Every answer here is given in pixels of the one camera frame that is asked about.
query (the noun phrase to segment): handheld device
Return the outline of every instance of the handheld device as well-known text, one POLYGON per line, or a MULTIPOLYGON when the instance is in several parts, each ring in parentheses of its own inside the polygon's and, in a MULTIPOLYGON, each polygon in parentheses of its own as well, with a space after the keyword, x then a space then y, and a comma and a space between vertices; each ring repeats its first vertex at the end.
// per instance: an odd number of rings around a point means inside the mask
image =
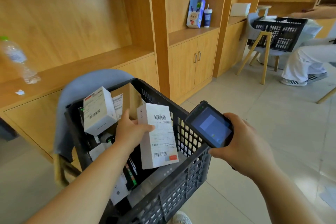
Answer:
POLYGON ((187 125, 200 135, 211 148, 228 146, 233 137, 231 121, 202 101, 185 119, 187 125))

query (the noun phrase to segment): chair backrest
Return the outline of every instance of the chair backrest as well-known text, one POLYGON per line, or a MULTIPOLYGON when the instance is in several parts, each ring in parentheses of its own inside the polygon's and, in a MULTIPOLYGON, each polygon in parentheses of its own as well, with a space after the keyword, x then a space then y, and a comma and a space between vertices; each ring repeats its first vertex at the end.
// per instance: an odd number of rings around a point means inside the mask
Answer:
POLYGON ((121 70, 102 69, 84 74, 70 82, 63 89, 58 100, 54 154, 60 154, 72 162, 71 151, 74 143, 64 116, 67 105, 87 97, 101 86, 109 88, 132 78, 132 75, 121 70))
POLYGON ((257 13, 250 13, 247 15, 246 23, 246 38, 251 40, 256 40, 261 32, 261 30, 252 27, 253 22, 259 18, 257 13))

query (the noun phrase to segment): white shoe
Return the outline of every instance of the white shoe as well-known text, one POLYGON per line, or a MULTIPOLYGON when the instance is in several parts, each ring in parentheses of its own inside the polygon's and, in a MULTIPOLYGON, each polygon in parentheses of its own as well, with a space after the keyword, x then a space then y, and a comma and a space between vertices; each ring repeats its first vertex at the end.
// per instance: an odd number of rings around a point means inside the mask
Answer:
POLYGON ((328 77, 327 72, 325 72, 323 74, 309 74, 307 83, 317 82, 317 81, 322 80, 322 79, 327 78, 327 77, 328 77))
POLYGON ((177 213, 173 216, 173 224, 192 224, 191 220, 182 211, 177 211, 177 213))
POLYGON ((307 82, 297 82, 297 81, 288 80, 288 79, 282 79, 280 80, 280 82, 288 86, 306 86, 307 85, 307 82))

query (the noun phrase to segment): cartoon character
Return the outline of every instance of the cartoon character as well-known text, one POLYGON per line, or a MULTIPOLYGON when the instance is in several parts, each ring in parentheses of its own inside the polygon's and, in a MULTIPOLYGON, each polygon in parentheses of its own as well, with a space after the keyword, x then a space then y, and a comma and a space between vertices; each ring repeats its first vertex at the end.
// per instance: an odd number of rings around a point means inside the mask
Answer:
POLYGON ((194 12, 194 8, 191 7, 191 14, 189 15, 189 20, 190 20, 190 23, 191 25, 194 25, 195 21, 197 21, 197 18, 198 18, 198 11, 200 10, 201 8, 197 8, 197 10, 194 12))

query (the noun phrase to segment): person's right arm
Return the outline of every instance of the person's right arm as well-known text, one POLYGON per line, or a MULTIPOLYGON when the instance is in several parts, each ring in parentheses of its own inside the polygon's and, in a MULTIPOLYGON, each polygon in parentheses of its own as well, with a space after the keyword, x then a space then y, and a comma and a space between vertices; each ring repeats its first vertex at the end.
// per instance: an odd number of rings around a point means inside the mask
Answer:
POLYGON ((225 113, 234 127, 231 143, 209 153, 251 178, 262 193, 272 224, 321 224, 299 188, 275 163, 269 144, 246 121, 225 113))
POLYGON ((292 13, 289 14, 290 18, 307 18, 314 20, 323 20, 323 19, 335 19, 336 18, 336 6, 322 6, 315 9, 311 9, 305 13, 292 13))

